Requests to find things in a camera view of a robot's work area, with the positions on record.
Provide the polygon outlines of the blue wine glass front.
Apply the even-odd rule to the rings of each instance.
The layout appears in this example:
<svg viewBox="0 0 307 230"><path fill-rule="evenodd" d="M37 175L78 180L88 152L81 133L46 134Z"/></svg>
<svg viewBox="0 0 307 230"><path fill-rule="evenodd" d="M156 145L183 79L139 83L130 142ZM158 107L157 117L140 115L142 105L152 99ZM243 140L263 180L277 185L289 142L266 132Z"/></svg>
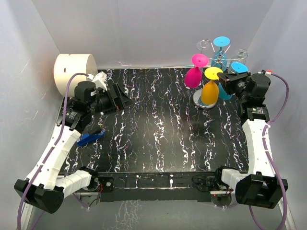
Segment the blue wine glass front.
<svg viewBox="0 0 307 230"><path fill-rule="evenodd" d="M243 73L248 71L248 67L245 64L242 64L240 62L232 62L230 64L230 70L233 71L234 73ZM218 97L222 100L230 100L233 96L233 94L228 94L226 91L223 89L221 83L218 84L219 88L219 95Z"/></svg>

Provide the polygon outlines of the yellow plastic wine glass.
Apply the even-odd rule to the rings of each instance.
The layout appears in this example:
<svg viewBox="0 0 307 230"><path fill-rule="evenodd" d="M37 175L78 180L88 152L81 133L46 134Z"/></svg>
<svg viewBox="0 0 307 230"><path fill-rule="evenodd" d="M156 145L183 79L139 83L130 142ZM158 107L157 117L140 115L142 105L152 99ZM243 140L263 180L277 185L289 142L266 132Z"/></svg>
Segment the yellow plastic wine glass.
<svg viewBox="0 0 307 230"><path fill-rule="evenodd" d="M219 88L215 83L219 80L218 73L223 71L218 67L209 67L204 71L204 75L209 81L204 85L201 92L201 101L206 105L215 104L219 96Z"/></svg>

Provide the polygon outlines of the pink plastic wine glass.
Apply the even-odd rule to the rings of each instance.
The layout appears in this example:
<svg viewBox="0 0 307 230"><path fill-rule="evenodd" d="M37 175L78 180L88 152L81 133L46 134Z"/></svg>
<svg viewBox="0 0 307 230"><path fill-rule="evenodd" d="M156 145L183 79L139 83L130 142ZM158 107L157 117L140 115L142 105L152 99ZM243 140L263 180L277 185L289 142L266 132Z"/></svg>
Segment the pink plastic wine glass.
<svg viewBox="0 0 307 230"><path fill-rule="evenodd" d="M191 62L194 65L184 78L184 84L189 88L197 88L201 82L202 71L201 68L205 67L209 59L204 54L195 54L191 58Z"/></svg>

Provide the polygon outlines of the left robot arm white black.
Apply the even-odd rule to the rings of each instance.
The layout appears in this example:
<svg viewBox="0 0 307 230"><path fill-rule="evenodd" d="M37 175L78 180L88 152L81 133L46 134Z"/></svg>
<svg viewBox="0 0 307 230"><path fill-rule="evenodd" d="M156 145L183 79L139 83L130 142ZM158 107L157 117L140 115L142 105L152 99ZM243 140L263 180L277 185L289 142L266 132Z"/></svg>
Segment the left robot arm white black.
<svg viewBox="0 0 307 230"><path fill-rule="evenodd" d="M27 175L18 179L15 191L30 204L47 213L56 212L64 198L86 188L94 191L99 186L97 172L86 167L59 179L58 174L74 144L81 140L82 132L92 121L92 115L114 113L133 105L119 87L113 84L107 90L93 82L81 81L74 89L74 97L65 100L54 132L40 160Z"/></svg>

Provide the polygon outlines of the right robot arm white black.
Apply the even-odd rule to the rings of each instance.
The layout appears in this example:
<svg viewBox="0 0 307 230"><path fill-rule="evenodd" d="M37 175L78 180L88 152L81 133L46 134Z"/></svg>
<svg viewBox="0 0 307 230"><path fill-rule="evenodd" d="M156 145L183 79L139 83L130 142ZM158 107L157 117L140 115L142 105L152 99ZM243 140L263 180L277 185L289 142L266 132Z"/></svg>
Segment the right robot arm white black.
<svg viewBox="0 0 307 230"><path fill-rule="evenodd" d="M233 189L239 204L273 209L288 183L286 179L278 180L268 159L270 117L263 102L271 80L264 71L217 75L223 89L239 99L237 113L247 141L248 172L242 174L235 168L221 166L215 171L214 186L219 190Z"/></svg>

